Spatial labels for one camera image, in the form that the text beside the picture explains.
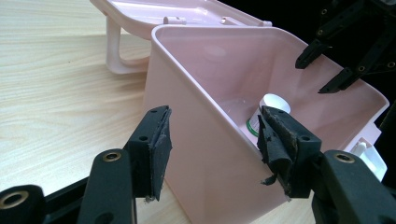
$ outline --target container handle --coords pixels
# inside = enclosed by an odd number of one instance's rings
[[[106,66],[108,70],[119,75],[147,72],[149,67],[149,56],[136,60],[124,60],[121,58],[120,32],[121,27],[109,16],[106,16]]]

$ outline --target plastic box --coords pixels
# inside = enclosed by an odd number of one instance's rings
[[[274,27],[154,28],[144,107],[173,109],[165,179],[192,223],[249,223],[287,200],[278,183],[261,185],[272,173],[246,128],[265,93],[285,99],[323,151],[380,135],[374,121],[387,99],[361,80],[318,94],[342,68],[320,56],[295,69],[305,47]]]

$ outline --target wooden table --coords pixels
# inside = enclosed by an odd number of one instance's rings
[[[121,55],[150,43],[124,33]],[[146,74],[105,65],[106,18],[89,0],[0,3],[0,191],[45,195],[89,175],[100,152],[123,147],[142,119]],[[293,200],[254,223],[314,223],[311,200]],[[164,184],[159,202],[137,200],[139,223],[190,223]]]

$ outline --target white plastic part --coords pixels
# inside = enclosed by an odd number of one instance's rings
[[[149,57],[138,60],[124,60],[120,56],[120,32],[121,27],[109,16],[106,18],[107,25],[107,54],[106,65],[112,73],[123,75],[131,73],[147,72]]]
[[[223,17],[221,19],[221,24],[223,24],[223,25],[245,25],[244,23],[237,21],[231,17]]]
[[[251,116],[251,118],[247,121],[247,129],[256,137],[259,136],[260,129],[258,116],[260,115],[260,108],[262,108],[264,105],[283,110],[288,114],[290,113],[290,105],[288,102],[286,102],[286,100],[273,93],[265,94],[259,102],[259,107],[254,112],[253,116]]]
[[[369,169],[373,172],[376,178],[378,178],[379,181],[382,181],[385,172],[388,170],[388,167],[373,145],[371,145],[364,138],[361,138],[350,152],[360,157],[364,163],[366,163],[367,167],[369,167]]]
[[[186,21],[186,18],[183,18],[183,17],[164,17],[163,24],[185,25],[185,24],[187,24],[187,21]]]

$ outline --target black clamp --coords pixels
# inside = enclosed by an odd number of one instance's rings
[[[344,91],[362,76],[396,71],[396,3],[358,0],[349,5],[349,2],[332,1],[321,10],[323,24],[317,30],[317,38],[298,57],[296,68],[306,68],[330,48],[333,37],[362,18],[373,14],[382,17],[384,30],[358,64],[345,67],[318,93]]]

